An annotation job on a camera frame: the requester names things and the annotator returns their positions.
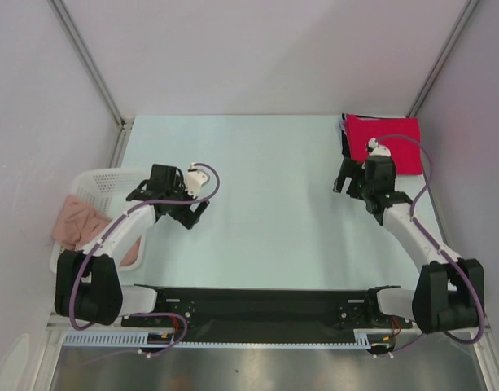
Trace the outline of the red t shirt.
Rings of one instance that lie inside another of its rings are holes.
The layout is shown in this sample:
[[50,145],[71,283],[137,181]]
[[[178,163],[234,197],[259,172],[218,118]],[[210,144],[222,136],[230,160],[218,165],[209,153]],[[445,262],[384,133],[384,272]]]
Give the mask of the red t shirt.
[[409,126],[405,128],[405,135],[388,135],[379,142],[390,149],[398,174],[418,176],[422,174],[422,162],[421,152],[416,143],[421,142],[421,131],[417,119],[407,119]]

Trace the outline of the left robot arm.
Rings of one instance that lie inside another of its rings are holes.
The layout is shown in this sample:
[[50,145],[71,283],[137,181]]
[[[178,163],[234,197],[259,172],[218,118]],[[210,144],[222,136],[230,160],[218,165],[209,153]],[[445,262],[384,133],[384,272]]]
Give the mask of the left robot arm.
[[170,216],[191,229],[210,204],[201,196],[218,172],[206,163],[193,163],[186,172],[169,165],[153,165],[126,197],[124,211],[80,250],[65,250],[56,268],[55,312],[83,331],[95,324],[108,326],[122,317],[141,316],[150,325],[163,323],[168,305],[154,288],[124,285],[118,270],[128,251],[162,217]]

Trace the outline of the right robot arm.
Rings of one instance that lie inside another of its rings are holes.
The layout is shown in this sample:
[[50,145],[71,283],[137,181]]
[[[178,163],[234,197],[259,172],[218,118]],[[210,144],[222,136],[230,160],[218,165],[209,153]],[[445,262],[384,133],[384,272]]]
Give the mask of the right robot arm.
[[389,156],[361,163],[343,159],[334,192],[362,200],[377,223],[409,255],[418,272],[415,289],[380,288],[364,306],[365,320],[382,327],[394,316],[411,320],[425,334],[475,327],[484,333],[484,269],[439,242],[413,212],[414,202],[396,190],[396,168]]

